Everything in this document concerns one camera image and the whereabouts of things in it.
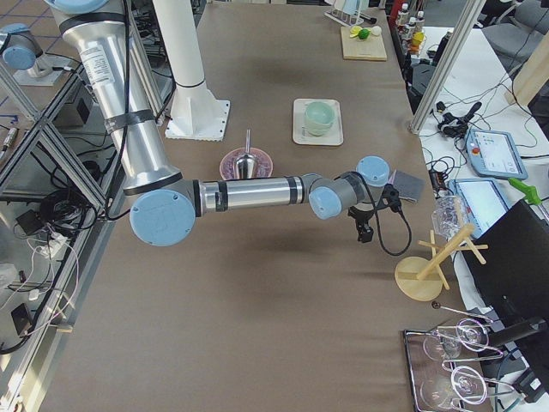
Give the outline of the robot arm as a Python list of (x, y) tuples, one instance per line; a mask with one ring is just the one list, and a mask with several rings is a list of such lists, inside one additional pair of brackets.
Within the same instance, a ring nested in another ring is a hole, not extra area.
[[(156, 115), (130, 57), (130, 5), (125, 1), (52, 1), (50, 8), (63, 39), (79, 53), (125, 172), (130, 225), (143, 242), (175, 245), (191, 232), (198, 217), (225, 212), (307, 203), (323, 220), (351, 216), (359, 240), (378, 227), (381, 209), (401, 213), (389, 166), (377, 156), (335, 179), (315, 173), (281, 178), (187, 180), (168, 160)], [(218, 141), (230, 104), (208, 89), (196, 24), (187, 1), (157, 1), (154, 9), (165, 43), (175, 94), (169, 124), (175, 137)]]

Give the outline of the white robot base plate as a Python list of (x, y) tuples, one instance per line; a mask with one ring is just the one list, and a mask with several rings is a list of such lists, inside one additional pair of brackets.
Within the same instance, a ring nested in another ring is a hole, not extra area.
[(231, 102), (176, 96), (173, 100), (166, 137), (220, 142), (225, 136)]

